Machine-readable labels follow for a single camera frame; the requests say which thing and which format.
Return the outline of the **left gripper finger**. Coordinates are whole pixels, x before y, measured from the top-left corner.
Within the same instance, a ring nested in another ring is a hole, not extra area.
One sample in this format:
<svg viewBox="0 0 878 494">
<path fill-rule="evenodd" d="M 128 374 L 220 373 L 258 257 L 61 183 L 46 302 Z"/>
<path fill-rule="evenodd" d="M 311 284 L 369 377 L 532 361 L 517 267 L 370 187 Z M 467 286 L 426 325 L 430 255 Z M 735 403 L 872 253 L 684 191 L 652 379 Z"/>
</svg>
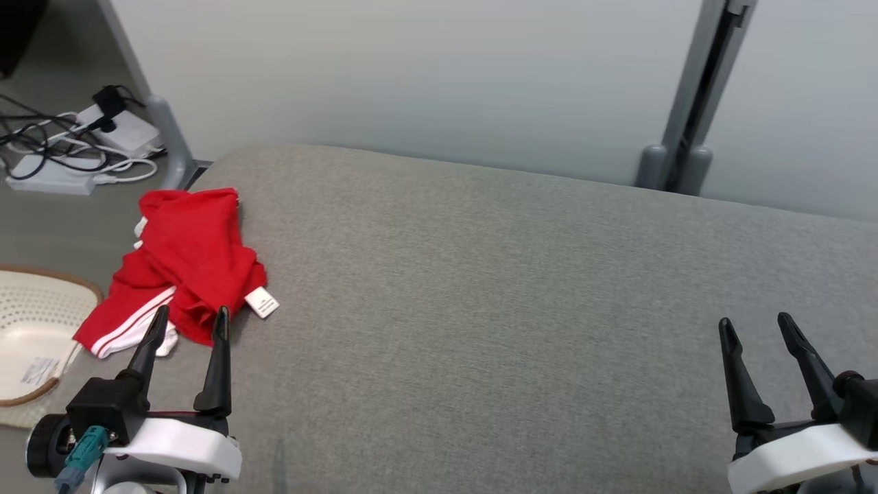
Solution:
<svg viewBox="0 0 878 494">
<path fill-rule="evenodd" d="M 231 413 L 231 314 L 220 307 L 211 331 L 211 357 L 202 391 L 195 396 L 200 415 L 226 418 Z"/>
<path fill-rule="evenodd" d="M 160 349 L 167 332 L 167 319 L 169 307 L 161 305 L 152 319 L 141 343 L 136 348 L 134 356 L 126 368 L 126 379 L 137 385 L 141 396 L 147 396 L 150 382 L 156 363 L 157 350 Z"/>
</svg>

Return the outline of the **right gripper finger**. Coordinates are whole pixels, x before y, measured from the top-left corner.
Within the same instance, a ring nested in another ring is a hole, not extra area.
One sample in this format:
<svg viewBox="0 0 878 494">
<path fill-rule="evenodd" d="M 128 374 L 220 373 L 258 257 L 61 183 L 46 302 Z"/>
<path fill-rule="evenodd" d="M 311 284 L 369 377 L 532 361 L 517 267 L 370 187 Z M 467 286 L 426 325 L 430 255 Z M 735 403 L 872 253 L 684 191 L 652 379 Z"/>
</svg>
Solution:
<svg viewBox="0 0 878 494">
<path fill-rule="evenodd" d="M 788 353 L 797 361 L 802 373 L 813 406 L 811 418 L 837 420 L 841 410 L 841 398 L 832 388 L 835 375 L 790 314 L 778 313 L 777 322 Z"/>
<path fill-rule="evenodd" d="M 750 434 L 769 428 L 774 424 L 775 415 L 771 407 L 762 401 L 750 378 L 742 359 L 743 346 L 733 322 L 728 317 L 722 318 L 718 331 L 733 431 L 736 434 Z"/>
</svg>

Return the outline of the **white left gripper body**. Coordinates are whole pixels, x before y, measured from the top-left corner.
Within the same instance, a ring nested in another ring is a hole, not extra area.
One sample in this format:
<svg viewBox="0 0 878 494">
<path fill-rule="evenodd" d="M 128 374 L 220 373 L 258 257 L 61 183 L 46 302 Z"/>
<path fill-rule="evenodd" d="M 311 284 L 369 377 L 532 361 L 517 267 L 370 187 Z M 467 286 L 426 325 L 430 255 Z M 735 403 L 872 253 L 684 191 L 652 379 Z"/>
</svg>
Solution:
<svg viewBox="0 0 878 494">
<path fill-rule="evenodd" d="M 195 412 L 149 416 L 126 446 L 113 447 L 113 456 L 222 480 L 237 480 L 242 467 L 242 453 L 230 434 L 228 419 Z"/>
</svg>

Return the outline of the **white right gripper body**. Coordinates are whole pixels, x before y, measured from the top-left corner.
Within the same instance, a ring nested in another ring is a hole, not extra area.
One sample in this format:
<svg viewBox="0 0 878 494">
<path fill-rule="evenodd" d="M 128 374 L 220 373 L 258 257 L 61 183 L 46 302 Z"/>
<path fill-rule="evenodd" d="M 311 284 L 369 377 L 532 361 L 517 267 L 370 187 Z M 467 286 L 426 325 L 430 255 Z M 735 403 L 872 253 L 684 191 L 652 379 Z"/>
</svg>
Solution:
<svg viewBox="0 0 878 494">
<path fill-rule="evenodd" d="M 876 452 L 842 425 L 816 425 L 728 466 L 733 493 L 875 493 Z"/>
</svg>

